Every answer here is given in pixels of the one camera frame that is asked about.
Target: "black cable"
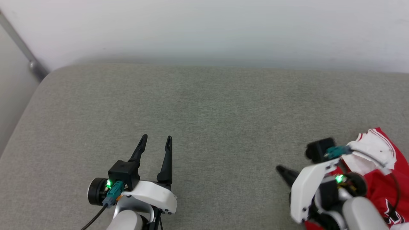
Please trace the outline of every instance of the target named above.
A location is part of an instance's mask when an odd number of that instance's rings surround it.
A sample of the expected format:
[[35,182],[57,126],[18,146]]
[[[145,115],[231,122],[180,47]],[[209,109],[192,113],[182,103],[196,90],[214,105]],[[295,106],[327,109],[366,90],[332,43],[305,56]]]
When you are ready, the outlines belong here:
[[159,217],[159,223],[160,223],[160,230],[163,230],[163,226],[162,226],[162,218]]
[[[371,156],[370,154],[365,153],[365,152],[361,152],[361,151],[355,150],[355,149],[352,149],[352,150],[353,150],[353,151],[356,151],[356,152],[358,152],[358,153],[360,153],[360,154],[363,154],[363,155],[365,155],[365,156],[367,156],[367,157],[369,157],[370,159],[374,160],[374,161],[377,162],[379,165],[381,165],[383,168],[386,168],[386,165],[385,165],[384,163],[382,163],[380,160],[376,159],[375,157]],[[396,202],[395,202],[395,205],[394,205],[394,207],[389,211],[388,216],[391,216],[391,213],[395,213],[395,212],[396,212],[396,209],[398,208],[398,204],[399,204],[399,200],[400,200],[400,187],[399,187],[398,180],[396,179],[395,175],[394,175],[392,172],[391,172],[391,177],[392,177],[393,181],[395,182],[397,194],[396,194]]]
[[94,216],[94,218],[92,218],[81,230],[87,229],[101,215],[101,213],[106,209],[107,206],[108,204],[105,204],[101,208],[101,210]]

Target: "teal connector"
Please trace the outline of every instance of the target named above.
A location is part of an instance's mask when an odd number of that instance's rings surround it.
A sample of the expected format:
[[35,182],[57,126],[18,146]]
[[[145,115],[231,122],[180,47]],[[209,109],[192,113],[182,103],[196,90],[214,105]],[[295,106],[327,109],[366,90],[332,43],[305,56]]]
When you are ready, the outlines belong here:
[[341,155],[350,154],[350,153],[352,153],[352,151],[349,146],[341,145],[341,146],[328,148],[327,153],[324,155],[324,157],[328,159],[334,159],[334,158],[340,157]]
[[106,198],[102,201],[102,205],[107,205],[107,208],[110,208],[115,204],[117,198],[125,190],[125,184],[122,181],[115,182],[114,186],[106,194]]

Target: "green led light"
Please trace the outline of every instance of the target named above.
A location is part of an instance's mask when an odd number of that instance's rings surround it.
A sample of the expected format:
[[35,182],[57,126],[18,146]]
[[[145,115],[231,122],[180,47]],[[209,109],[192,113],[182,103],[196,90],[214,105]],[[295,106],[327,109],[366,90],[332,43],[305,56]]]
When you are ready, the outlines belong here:
[[341,183],[344,180],[344,176],[343,175],[336,176],[335,180],[337,180],[337,183]]
[[106,181],[106,187],[110,189],[111,186],[112,186],[111,180],[107,180],[107,181]]

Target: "white wall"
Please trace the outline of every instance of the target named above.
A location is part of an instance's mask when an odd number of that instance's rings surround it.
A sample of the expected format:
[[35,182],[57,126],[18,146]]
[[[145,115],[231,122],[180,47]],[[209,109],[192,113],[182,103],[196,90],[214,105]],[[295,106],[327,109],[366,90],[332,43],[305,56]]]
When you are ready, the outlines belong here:
[[0,156],[37,86],[28,60],[0,26]]
[[86,61],[409,72],[408,0],[0,0],[50,70]]

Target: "gray fabric surface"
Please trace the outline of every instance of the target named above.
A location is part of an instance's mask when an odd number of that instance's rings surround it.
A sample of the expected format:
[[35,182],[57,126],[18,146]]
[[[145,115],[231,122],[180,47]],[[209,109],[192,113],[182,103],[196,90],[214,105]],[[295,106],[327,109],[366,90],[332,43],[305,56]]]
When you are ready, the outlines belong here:
[[[409,153],[409,76],[256,68],[78,65],[40,84],[0,159],[1,229],[80,229],[100,209],[95,177],[127,160],[154,180],[173,136],[176,229],[302,229],[277,164],[309,164],[307,143],[380,126]],[[114,209],[90,227],[104,229]]]

